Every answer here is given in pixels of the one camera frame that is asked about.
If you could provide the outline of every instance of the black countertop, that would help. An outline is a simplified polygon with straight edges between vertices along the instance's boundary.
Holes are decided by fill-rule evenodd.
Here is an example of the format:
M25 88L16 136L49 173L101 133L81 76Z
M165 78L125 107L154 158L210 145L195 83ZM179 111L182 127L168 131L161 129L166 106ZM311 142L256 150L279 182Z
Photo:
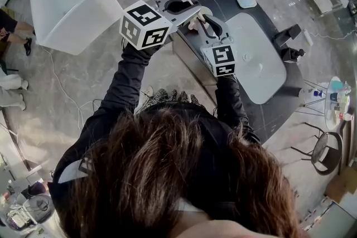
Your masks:
M262 30L272 40L279 31L276 29L268 15L262 10L260 5L254 8L242 9L237 0L198 0L202 6L211 9L213 15L226 22L240 12L250 14L260 25ZM201 41L197 32L190 31L187 26L179 29L178 34L190 46L196 56L204 63L200 46ZM282 48L275 47L281 54ZM296 64L284 63L287 71L287 79L278 92L262 105L253 103L247 93L241 87L240 92L245 110L248 114L249 122L262 143L266 142L291 116L300 104L298 92L303 88L304 81L301 72Z

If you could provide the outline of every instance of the black shoe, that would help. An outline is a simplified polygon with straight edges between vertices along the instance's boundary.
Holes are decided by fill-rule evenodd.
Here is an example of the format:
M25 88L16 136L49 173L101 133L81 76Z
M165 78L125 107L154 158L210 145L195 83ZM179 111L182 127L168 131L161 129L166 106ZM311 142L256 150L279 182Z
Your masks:
M32 39L31 38L26 38L27 42L24 44L25 50L26 50L26 56L29 56L31 54L31 43Z

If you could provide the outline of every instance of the floor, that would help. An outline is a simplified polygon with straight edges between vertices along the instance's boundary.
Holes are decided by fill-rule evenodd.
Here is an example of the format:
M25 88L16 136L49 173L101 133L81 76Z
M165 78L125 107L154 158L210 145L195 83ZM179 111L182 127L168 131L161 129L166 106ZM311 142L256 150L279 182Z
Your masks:
M137 0L118 1L123 7L127 7ZM346 34L339 26L338 17L334 15L313 20L316 11L310 0L257 1L279 30L298 23L300 27L314 34L332 37L342 37ZM9 7L17 12L18 19L32 22L30 0L12 0ZM312 47L306 43L303 35L289 43L291 47L303 48L307 53L298 64L303 77L326 84L337 75L349 82L355 95L357 45L354 35L341 41L319 36L312 38ZM82 108L84 120L93 113L91 101L103 98L111 82L117 62L121 59L120 41L116 23L79 56L51 51L54 70L64 90L78 106L89 102ZM79 122L81 118L78 109L62 92L52 73L50 56L41 47L34 45L31 56L26 57L23 47L13 45L6 55L6 61L9 67L19 69L20 74L30 82L29 90L24 92L27 109L20 111L18 108L6 108L10 125L18 133L21 151L28 160L42 164L44 168L54 169L63 152L80 134L82 122ZM165 47L152 59L143 85L151 85L154 90L186 90L188 93L194 93L208 110L213 109L212 102L183 63L172 54L170 46ZM284 173L298 194L296 209L301 217L319 203L326 184L333 176L319 176L311 164L301 161L300 154L290 149L292 145L307 151L313 148L315 133L301 125L304 121L326 129L321 118L295 113L264 145L282 162Z

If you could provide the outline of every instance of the white box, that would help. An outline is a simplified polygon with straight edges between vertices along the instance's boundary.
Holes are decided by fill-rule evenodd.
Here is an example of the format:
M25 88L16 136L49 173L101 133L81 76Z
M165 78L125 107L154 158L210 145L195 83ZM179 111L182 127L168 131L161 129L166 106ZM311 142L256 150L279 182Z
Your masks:
M232 75L237 66L237 51L234 45L221 45L202 48L208 68L215 77Z
M139 0L124 10L120 20L120 34L136 49L161 45L172 27L172 22Z

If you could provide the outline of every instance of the brown hair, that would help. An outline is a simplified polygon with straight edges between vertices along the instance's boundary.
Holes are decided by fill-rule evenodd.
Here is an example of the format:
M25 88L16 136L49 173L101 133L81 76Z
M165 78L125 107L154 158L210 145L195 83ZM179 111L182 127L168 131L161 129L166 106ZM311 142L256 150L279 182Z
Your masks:
M121 236L168 236L202 144L197 120L169 109L122 115L109 139L86 154L93 173L73 183L69 206L59 211L62 229L82 238L110 229ZM298 237L292 191L276 159L239 132L232 134L230 150L239 223L261 234Z

